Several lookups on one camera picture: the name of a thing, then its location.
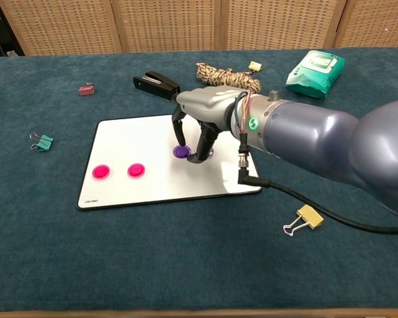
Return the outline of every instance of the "background wall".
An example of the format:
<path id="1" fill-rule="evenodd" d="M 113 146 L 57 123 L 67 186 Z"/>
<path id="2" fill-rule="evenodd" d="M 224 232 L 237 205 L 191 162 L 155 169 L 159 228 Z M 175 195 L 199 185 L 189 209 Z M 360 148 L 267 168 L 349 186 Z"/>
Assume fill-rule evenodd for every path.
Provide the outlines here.
<path id="1" fill-rule="evenodd" d="M 398 46 L 398 0 L 0 0 L 25 55 Z"/>

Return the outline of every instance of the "rope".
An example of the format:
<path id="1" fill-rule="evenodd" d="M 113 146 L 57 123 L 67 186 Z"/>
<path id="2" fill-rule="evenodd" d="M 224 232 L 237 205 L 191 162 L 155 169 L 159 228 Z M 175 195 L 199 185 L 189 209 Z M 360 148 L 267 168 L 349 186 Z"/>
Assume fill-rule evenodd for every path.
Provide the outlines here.
<path id="1" fill-rule="evenodd" d="M 233 73 L 231 68 L 226 70 L 217 70 L 205 63 L 196 63 L 198 68 L 196 77 L 202 83 L 212 86 L 228 85 L 232 87 L 248 89 L 257 94 L 261 91 L 262 85 L 258 79 L 253 79 L 251 76 L 253 71 Z"/>

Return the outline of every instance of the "red binder clip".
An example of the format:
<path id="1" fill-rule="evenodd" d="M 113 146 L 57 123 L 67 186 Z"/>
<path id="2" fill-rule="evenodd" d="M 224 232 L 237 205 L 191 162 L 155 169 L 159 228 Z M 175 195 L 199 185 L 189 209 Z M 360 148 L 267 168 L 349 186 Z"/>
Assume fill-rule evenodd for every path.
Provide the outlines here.
<path id="1" fill-rule="evenodd" d="M 81 96 L 93 95 L 94 94 L 93 83 L 86 83 L 86 86 L 82 86 L 82 87 L 78 88 L 78 93 L 80 93 Z"/>

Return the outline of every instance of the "green binder clip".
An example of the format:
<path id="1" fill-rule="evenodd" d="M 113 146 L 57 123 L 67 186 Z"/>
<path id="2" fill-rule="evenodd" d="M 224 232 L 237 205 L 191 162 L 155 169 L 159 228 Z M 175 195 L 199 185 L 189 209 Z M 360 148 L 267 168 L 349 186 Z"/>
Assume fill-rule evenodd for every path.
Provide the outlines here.
<path id="1" fill-rule="evenodd" d="M 37 150 L 39 152 L 49 151 L 50 147 L 52 146 L 53 138 L 50 138 L 49 136 L 46 136 L 45 134 L 42 136 L 39 136 L 35 132 L 32 132 L 29 135 L 29 138 L 38 141 L 36 144 L 31 145 L 31 150 Z"/>

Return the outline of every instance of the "table edge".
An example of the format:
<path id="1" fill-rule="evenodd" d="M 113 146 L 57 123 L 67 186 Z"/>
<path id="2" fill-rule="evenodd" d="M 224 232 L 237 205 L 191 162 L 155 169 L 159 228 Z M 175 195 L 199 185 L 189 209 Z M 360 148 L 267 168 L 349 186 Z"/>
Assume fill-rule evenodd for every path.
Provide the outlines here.
<path id="1" fill-rule="evenodd" d="M 215 310 L 137 310 L 137 311 L 5 311 L 0 318 L 105 318 L 105 317 L 398 317 L 398 308 L 330 309 L 215 309 Z"/>

